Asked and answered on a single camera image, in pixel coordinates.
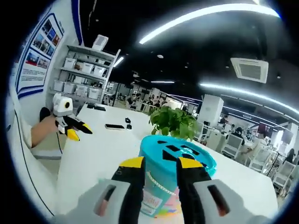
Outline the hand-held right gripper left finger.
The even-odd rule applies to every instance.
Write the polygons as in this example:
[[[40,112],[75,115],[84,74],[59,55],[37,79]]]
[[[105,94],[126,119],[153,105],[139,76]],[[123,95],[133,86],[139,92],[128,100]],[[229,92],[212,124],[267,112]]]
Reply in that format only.
[[[52,224],[136,224],[143,187],[145,158],[123,161],[111,179],[103,179],[83,193],[77,206],[66,214],[56,215]]]

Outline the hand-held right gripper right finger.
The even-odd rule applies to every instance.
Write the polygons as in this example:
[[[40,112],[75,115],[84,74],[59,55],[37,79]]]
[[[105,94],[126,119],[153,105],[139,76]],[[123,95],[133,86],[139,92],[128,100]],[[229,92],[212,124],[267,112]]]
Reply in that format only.
[[[194,159],[178,157],[176,162],[179,200],[186,224],[269,224],[254,215],[243,199],[221,180],[210,177]]]

